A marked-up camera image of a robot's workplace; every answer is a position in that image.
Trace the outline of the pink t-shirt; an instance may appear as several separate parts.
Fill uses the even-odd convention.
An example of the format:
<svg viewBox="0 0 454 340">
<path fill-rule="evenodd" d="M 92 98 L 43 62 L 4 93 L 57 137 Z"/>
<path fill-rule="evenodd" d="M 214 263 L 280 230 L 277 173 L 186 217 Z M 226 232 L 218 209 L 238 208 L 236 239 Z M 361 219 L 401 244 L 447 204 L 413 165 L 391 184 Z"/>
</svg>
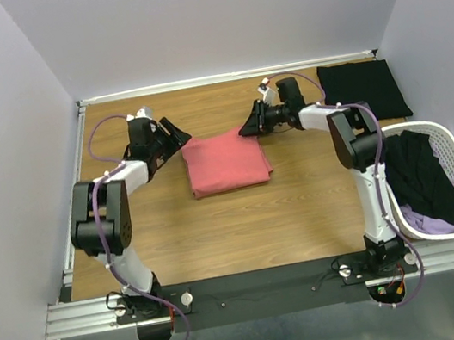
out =
<svg viewBox="0 0 454 340">
<path fill-rule="evenodd" d="M 273 167 L 256 137 L 243 137 L 240 127 L 198 139 L 181 149 L 195 199 L 255 186 L 270 180 Z"/>
</svg>

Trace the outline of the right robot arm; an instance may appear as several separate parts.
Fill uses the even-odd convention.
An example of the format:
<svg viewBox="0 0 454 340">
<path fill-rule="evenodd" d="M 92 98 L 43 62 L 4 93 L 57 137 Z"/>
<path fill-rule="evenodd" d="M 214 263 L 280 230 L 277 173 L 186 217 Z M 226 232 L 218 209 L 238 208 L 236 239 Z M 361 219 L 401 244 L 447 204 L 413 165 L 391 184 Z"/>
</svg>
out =
<svg viewBox="0 0 454 340">
<path fill-rule="evenodd" d="M 308 104 L 294 77 L 280 79 L 275 88 L 270 83 L 264 78 L 258 85 L 261 98 L 254 101 L 239 135 L 271 134 L 285 124 L 300 131 L 330 133 L 340 164 L 353 174 L 365 219 L 365 250 L 356 265 L 344 263 L 339 271 L 345 277 L 356 269 L 387 275 L 406 255 L 407 247 L 392 216 L 383 163 L 385 138 L 376 116 L 365 103 Z"/>
</svg>

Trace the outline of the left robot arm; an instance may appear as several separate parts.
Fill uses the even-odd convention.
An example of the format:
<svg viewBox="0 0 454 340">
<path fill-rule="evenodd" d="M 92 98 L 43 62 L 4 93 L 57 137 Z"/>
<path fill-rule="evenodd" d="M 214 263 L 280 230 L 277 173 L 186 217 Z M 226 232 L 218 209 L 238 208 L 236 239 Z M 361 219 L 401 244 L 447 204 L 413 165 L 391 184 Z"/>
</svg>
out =
<svg viewBox="0 0 454 340">
<path fill-rule="evenodd" d="M 177 306 L 162 297 L 155 273 L 144 266 L 132 248 L 129 196 L 149 183 L 191 140 L 191 134 L 167 118 L 155 121 L 134 116 L 126 124 L 129 141 L 123 156 L 113 159 L 115 168 L 92 181 L 74 184 L 71 242 L 76 250 L 103 263 L 142 316 L 154 318 L 164 306 L 181 315 L 190 306 Z"/>
</svg>

